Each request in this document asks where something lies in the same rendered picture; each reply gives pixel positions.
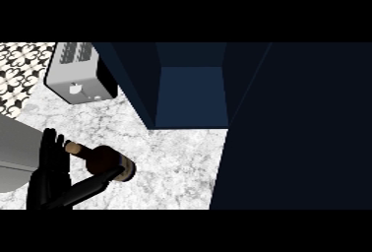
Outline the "dark blue open cabinet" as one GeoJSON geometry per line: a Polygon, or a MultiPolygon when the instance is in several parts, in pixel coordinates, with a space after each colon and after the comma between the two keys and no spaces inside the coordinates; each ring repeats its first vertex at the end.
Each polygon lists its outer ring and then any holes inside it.
{"type": "Polygon", "coordinates": [[[96,42],[149,129],[226,129],[266,57],[267,42],[96,42]]]}

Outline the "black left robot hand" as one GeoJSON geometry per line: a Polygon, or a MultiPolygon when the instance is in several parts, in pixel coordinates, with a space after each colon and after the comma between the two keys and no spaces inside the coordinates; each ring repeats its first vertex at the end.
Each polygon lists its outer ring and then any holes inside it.
{"type": "Polygon", "coordinates": [[[92,174],[89,178],[71,184],[70,154],[65,145],[70,140],[46,128],[40,146],[40,165],[33,173],[27,195],[28,210],[71,210],[84,200],[102,193],[126,170],[120,165],[108,171],[92,174]]]}

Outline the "silver toaster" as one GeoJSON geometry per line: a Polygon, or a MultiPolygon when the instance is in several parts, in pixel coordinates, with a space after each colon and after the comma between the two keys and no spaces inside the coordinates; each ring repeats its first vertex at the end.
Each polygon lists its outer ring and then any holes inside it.
{"type": "Polygon", "coordinates": [[[117,97],[118,83],[90,42],[55,45],[45,84],[70,104],[117,97]]]}

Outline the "pale grey sink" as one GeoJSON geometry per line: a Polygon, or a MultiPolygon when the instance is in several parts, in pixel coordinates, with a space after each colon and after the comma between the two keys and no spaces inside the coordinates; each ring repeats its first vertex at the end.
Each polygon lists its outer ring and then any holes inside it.
{"type": "Polygon", "coordinates": [[[0,114],[0,193],[21,188],[40,164],[43,132],[0,114]]]}

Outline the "dark brown wine bottle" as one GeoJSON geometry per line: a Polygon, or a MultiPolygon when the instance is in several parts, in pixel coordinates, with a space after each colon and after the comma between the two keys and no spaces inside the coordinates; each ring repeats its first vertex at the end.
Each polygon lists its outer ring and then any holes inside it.
{"type": "Polygon", "coordinates": [[[115,180],[127,182],[133,179],[138,172],[136,163],[110,146],[89,149],[81,144],[70,142],[65,145],[65,151],[86,160],[86,168],[92,174],[99,174],[120,165],[126,170],[115,177],[115,180]]]}

